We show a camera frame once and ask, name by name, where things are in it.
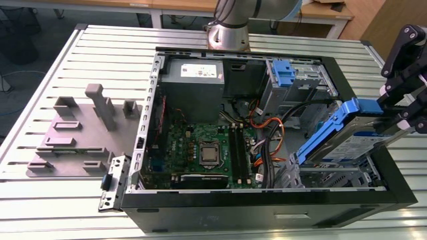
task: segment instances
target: motherboard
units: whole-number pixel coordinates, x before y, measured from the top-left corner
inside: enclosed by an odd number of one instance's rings
[[[156,189],[257,188],[249,149],[256,136],[240,125],[172,124],[164,157],[145,177]]]

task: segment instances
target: slotted metal surface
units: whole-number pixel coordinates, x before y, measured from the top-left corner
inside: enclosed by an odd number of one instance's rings
[[[201,31],[89,25],[74,30],[42,83],[0,147],[0,238],[93,239],[145,234],[124,213],[97,213],[100,178],[41,180],[25,176],[26,163],[42,141],[58,96],[84,95],[100,83],[112,103],[133,99],[144,105],[154,47],[205,48]],[[376,99],[384,83],[380,60],[357,41],[249,35],[253,52],[333,57],[358,97]],[[168,234],[176,239],[413,239],[427,236],[427,137],[409,135],[389,146],[418,203],[378,213],[341,229]]]

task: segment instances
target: blue drive bracket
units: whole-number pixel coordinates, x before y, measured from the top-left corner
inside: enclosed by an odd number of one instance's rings
[[[349,101],[345,101],[333,115],[328,118],[318,131],[310,136],[308,141],[298,148],[296,152],[298,164],[302,164],[302,162],[306,160],[306,156],[322,142],[322,140],[330,134],[338,132],[344,128],[345,118],[354,113],[381,115],[384,112],[376,100],[357,99],[353,97]]]
[[[288,60],[273,60],[272,71],[277,78],[278,87],[290,87],[294,81],[294,69]]]

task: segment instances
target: green motherboard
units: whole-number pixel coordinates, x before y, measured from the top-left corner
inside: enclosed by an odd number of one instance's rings
[[[150,182],[156,189],[173,189],[173,179],[181,175],[228,176],[228,189],[257,188],[250,171],[249,147],[256,135],[252,128],[241,128],[246,178],[236,179],[236,157],[230,150],[230,126],[214,124],[174,124],[169,126],[162,159],[150,159]]]

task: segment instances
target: white table leg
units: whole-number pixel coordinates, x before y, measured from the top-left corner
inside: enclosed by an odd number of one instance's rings
[[[336,19],[334,24],[332,25],[330,30],[328,31],[325,37],[326,39],[338,39],[346,22],[346,19]]]
[[[161,10],[160,9],[150,9],[149,14],[150,14],[152,28],[161,29],[162,28]]]

